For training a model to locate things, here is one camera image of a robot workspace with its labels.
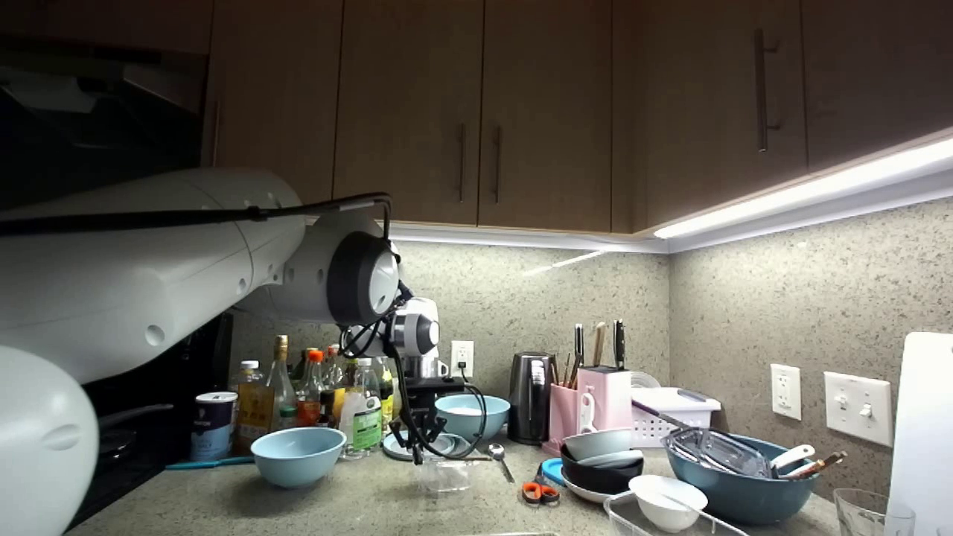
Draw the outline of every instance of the granite countertop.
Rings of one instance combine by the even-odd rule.
[[[435,463],[392,460],[383,453],[344,459],[312,487],[283,492],[258,478],[252,463],[213,469],[163,469],[103,511],[93,514],[70,536],[110,532],[380,532],[380,536],[443,536],[443,532],[585,532],[609,536],[614,524],[597,503],[562,492],[562,503],[527,506],[518,486],[533,478],[547,453],[508,444],[505,460],[516,483],[505,483],[496,460],[462,460],[463,492],[431,492],[420,477]],[[645,474],[670,474],[664,453],[645,453]],[[831,499],[809,498],[782,527],[772,532],[836,532]]]

